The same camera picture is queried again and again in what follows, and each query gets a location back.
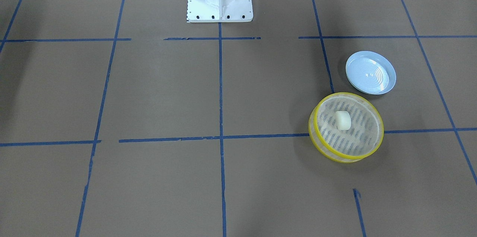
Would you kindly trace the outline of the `white steamed bun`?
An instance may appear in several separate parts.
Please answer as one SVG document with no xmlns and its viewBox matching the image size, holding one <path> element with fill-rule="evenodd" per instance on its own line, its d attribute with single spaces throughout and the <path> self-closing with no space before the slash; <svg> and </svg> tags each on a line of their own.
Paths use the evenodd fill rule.
<svg viewBox="0 0 477 237">
<path fill-rule="evenodd" d="M 351 128 L 351 116 L 347 111 L 336 111 L 336 127 L 339 130 L 349 130 Z"/>
</svg>

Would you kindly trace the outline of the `yellow rimmed steamer basket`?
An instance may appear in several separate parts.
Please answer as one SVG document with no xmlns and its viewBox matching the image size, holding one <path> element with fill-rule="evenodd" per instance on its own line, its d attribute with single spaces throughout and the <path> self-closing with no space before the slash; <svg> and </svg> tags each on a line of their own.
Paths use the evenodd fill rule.
<svg viewBox="0 0 477 237">
<path fill-rule="evenodd" d="M 380 147 L 383 120 L 377 109 L 354 93 L 332 93 L 312 110 L 308 132 L 315 148 L 339 163 L 362 160 Z"/>
</svg>

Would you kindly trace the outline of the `light blue plate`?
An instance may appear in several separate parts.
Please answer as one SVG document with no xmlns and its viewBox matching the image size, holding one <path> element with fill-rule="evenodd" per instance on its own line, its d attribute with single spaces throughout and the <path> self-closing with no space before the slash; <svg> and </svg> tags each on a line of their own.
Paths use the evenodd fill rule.
<svg viewBox="0 0 477 237">
<path fill-rule="evenodd" d="M 345 64 L 348 81 L 358 91 L 382 95 L 391 91 L 397 82 L 393 65 L 382 55 L 372 51 L 358 51 Z"/>
</svg>

